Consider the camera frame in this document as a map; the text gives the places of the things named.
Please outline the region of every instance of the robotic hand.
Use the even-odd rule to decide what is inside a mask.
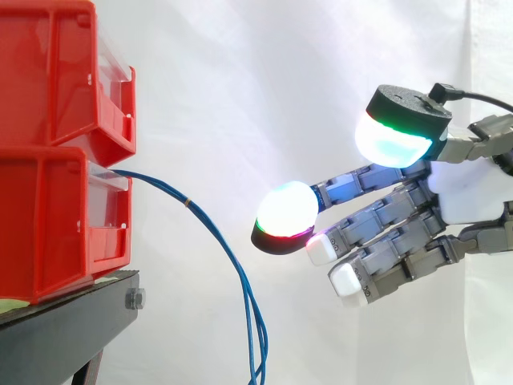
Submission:
[[[363,306],[466,253],[513,250],[513,115],[449,130],[447,100],[487,96],[435,84],[429,95],[380,86],[356,131],[375,162],[313,186],[291,182],[259,210],[252,242],[267,253],[306,248],[347,306]],[[313,234],[318,213],[374,190],[391,194]],[[457,237],[448,225],[472,224]]]

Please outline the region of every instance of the black metal stand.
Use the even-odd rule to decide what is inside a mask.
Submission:
[[[94,385],[103,348],[135,321],[139,272],[38,306],[0,314],[0,383]]]

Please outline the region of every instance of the white fingertip cap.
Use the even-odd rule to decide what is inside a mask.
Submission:
[[[348,295],[347,297],[340,297],[340,299],[342,305],[346,308],[358,308],[369,305],[363,290],[358,291],[356,294]]]
[[[326,265],[337,260],[337,253],[326,234],[318,234],[310,238],[306,244],[306,252],[315,266]]]
[[[329,275],[329,280],[339,297],[348,297],[362,291],[362,285],[349,263],[335,266]]]

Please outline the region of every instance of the stacked red bins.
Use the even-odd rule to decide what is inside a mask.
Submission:
[[[135,72],[87,0],[0,0],[0,299],[30,303],[130,262]]]

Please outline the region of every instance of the metal bolt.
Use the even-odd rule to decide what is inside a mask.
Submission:
[[[146,303],[145,289],[131,289],[127,294],[127,307],[132,310],[141,310]]]

